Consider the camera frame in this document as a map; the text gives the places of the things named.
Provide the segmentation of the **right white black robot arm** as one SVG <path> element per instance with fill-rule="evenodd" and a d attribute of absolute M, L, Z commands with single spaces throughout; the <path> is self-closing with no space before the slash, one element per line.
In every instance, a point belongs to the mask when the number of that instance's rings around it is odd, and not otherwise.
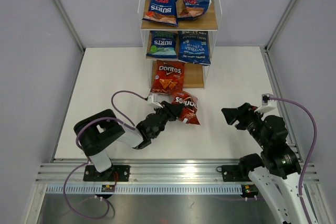
<path fill-rule="evenodd" d="M 276 107 L 276 99 L 267 97 L 261 106 L 221 109 L 227 124 L 247 131 L 262 149 L 239 159 L 239 176 L 253 182 L 277 223 L 318 223 L 303 186 L 307 167 L 287 144 L 283 118 L 269 114 Z"/>

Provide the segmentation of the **Burts sea salt vinegar bag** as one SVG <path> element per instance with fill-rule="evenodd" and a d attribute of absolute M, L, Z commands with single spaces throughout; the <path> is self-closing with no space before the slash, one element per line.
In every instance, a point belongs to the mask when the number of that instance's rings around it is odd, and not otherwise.
<path fill-rule="evenodd" d="M 174 59 L 176 54 L 177 33 L 152 30 L 149 50 L 146 55 L 153 58 Z"/>

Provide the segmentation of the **Burts spicy chilli bag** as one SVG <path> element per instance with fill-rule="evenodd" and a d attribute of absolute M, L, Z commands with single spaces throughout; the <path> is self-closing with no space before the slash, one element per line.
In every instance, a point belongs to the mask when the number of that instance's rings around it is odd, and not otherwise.
<path fill-rule="evenodd" d="M 203 16 L 211 3 L 211 0 L 182 0 L 184 8 L 178 14 L 179 20 L 192 20 Z"/>
<path fill-rule="evenodd" d="M 142 20 L 177 27 L 177 0 L 149 0 L 148 10 Z"/>

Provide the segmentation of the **Kettle sea salt vinegar bag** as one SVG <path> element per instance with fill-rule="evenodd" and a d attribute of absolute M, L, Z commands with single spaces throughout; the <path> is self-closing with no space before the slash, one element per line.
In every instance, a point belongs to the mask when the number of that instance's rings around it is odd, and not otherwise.
<path fill-rule="evenodd" d="M 178 40 L 179 61 L 203 66 L 211 64 L 207 31 L 178 31 Z"/>

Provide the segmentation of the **small red Doritos bag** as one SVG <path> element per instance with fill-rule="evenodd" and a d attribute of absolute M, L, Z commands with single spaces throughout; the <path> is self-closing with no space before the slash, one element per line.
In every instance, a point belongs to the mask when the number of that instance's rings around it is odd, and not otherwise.
<path fill-rule="evenodd" d="M 185 124 L 200 125 L 196 115 L 198 98 L 186 91 L 173 92 L 172 96 L 172 104 L 182 104 L 184 106 L 178 119 Z"/>

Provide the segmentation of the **large red Doritos bag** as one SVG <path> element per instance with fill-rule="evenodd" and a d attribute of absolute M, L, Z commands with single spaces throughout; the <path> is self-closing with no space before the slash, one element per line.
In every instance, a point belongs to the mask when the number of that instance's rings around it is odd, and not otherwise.
<path fill-rule="evenodd" d="M 182 91 L 184 84 L 185 63 L 180 61 L 156 61 L 152 93 L 172 94 Z"/>

